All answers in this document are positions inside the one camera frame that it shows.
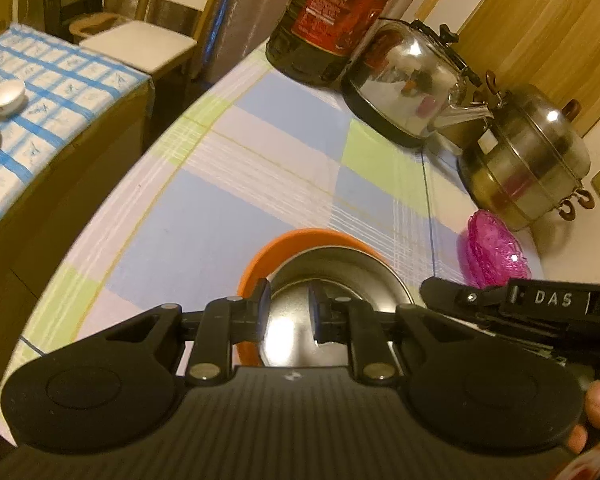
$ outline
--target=wooden door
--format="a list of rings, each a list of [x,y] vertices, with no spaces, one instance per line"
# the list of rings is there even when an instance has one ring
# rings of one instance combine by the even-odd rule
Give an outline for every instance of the wooden door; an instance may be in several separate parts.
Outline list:
[[[458,51],[503,88],[532,83],[559,107],[578,99],[581,136],[600,118],[600,0],[484,0]]]

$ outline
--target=oil bottle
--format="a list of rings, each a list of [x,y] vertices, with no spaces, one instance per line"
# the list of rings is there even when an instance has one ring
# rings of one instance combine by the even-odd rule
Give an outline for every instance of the oil bottle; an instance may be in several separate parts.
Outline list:
[[[267,59],[301,83],[335,81],[387,0],[291,0],[267,43]]]

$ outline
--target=blue and white tablecloth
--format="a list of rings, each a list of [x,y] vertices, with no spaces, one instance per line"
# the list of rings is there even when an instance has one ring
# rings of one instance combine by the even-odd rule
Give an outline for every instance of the blue and white tablecloth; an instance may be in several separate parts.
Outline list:
[[[14,78],[25,81],[28,102],[0,121],[0,218],[56,153],[149,76],[12,25],[0,36],[0,83]]]
[[[395,146],[341,95],[274,70],[262,45],[186,110],[100,207],[40,298],[5,379],[158,304],[192,312],[235,294],[258,251],[294,229],[362,240],[417,303],[429,276],[462,282],[458,246],[476,207],[446,155]],[[540,278],[530,233],[520,237]],[[11,439],[1,410],[0,434]]]

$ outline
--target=red label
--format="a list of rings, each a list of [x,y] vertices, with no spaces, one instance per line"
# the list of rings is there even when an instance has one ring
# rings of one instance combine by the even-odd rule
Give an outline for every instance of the red label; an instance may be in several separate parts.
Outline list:
[[[387,0],[307,0],[291,31],[337,56],[350,56]]]

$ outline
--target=pot handle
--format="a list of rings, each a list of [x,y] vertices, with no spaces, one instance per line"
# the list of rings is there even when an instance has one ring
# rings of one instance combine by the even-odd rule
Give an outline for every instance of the pot handle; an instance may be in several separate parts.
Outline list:
[[[579,189],[576,191],[577,194],[580,195],[578,199],[578,203],[584,209],[593,209],[596,206],[596,200],[593,198],[593,195],[587,191],[586,189]]]
[[[576,209],[569,200],[563,200],[562,202],[560,202],[558,214],[567,222],[573,222],[576,219]]]
[[[570,123],[572,123],[574,120],[576,120],[576,117],[581,111],[582,105],[580,104],[580,101],[577,99],[572,99],[562,109],[562,114]]]
[[[493,70],[487,70],[487,74],[485,76],[487,80],[487,88],[491,91],[493,95],[498,95],[500,93],[500,88],[498,88],[498,84],[496,83],[496,74]]]

